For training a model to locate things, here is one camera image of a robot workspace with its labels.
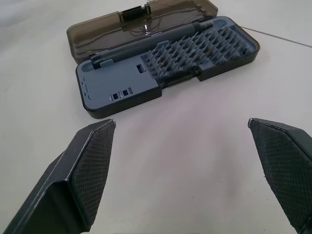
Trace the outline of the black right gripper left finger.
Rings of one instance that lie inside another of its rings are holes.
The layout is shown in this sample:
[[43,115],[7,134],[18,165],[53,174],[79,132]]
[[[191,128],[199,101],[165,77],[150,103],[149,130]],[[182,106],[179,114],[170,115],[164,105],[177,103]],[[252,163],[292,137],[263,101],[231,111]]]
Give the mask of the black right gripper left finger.
[[93,225],[106,184],[116,122],[80,129],[44,171],[8,234],[81,234]]

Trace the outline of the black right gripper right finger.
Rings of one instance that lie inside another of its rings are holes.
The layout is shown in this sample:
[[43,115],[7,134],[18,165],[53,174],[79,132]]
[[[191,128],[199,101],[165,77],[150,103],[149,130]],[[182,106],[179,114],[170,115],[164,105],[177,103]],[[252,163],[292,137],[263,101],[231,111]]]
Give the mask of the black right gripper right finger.
[[312,138],[304,130],[251,118],[253,135],[267,183],[299,234],[312,232]]

